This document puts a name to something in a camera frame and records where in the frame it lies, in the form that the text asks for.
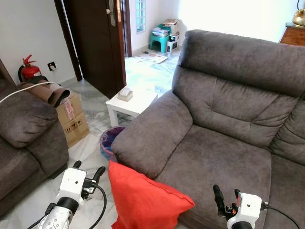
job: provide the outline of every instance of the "white wall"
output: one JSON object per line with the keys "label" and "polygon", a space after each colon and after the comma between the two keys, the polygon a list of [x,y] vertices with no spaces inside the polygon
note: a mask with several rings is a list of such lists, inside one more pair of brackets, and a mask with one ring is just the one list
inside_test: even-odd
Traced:
{"label": "white wall", "polygon": [[[0,1],[0,59],[16,83],[22,58],[32,54],[49,81],[64,82],[75,77],[68,48],[53,0]],[[57,70],[50,72],[47,63]]]}
{"label": "white wall", "polygon": [[[160,19],[181,20],[187,30],[202,29],[279,42],[292,21],[297,0],[162,0]],[[300,0],[303,8],[305,0]]]}
{"label": "white wall", "polygon": [[134,54],[136,50],[148,45],[153,28],[163,22],[159,18],[162,1],[163,0],[145,1],[145,31],[140,33],[136,32],[135,0],[129,1],[132,54]]}

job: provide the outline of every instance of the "red fire extinguisher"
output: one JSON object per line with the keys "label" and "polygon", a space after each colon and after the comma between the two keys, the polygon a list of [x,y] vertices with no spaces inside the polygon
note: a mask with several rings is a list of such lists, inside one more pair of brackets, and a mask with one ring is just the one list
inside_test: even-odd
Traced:
{"label": "red fire extinguisher", "polygon": [[27,81],[28,79],[33,78],[34,76],[41,75],[39,67],[35,65],[30,65],[30,63],[36,61],[29,61],[32,55],[29,55],[27,58],[23,59],[24,66],[20,66],[18,69],[18,77],[20,82]]}

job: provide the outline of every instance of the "white side table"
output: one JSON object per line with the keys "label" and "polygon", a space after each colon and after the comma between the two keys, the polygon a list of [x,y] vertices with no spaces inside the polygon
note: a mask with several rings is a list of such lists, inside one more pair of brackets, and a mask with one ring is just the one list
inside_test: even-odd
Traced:
{"label": "white side table", "polygon": [[157,99],[158,94],[149,91],[134,90],[133,97],[128,102],[119,100],[116,94],[106,102],[111,127],[119,125],[117,111],[136,117]]}

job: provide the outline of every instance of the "brown cloth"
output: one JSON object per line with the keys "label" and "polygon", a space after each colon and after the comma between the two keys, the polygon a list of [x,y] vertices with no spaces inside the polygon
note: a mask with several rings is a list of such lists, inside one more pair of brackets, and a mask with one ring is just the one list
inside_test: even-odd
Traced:
{"label": "brown cloth", "polygon": [[[20,83],[18,87],[23,89],[43,82],[48,81],[41,79],[36,82],[23,82]],[[54,83],[42,84],[28,89],[27,91],[32,95],[40,98],[41,100],[51,104],[54,107],[58,107],[62,99],[69,97],[71,94],[68,89],[63,88],[60,85]]]}

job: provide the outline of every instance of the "plastic stool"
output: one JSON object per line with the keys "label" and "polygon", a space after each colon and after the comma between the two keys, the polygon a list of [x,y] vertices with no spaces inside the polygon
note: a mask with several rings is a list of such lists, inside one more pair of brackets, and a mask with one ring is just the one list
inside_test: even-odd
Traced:
{"label": "plastic stool", "polygon": [[169,30],[169,33],[166,37],[156,37],[151,33],[150,39],[149,39],[149,48],[152,49],[153,42],[159,42],[161,45],[161,52],[166,52],[167,42],[170,40],[170,34],[171,34],[171,28],[167,26],[162,26],[162,24],[159,24],[157,27],[163,29],[163,30]]}

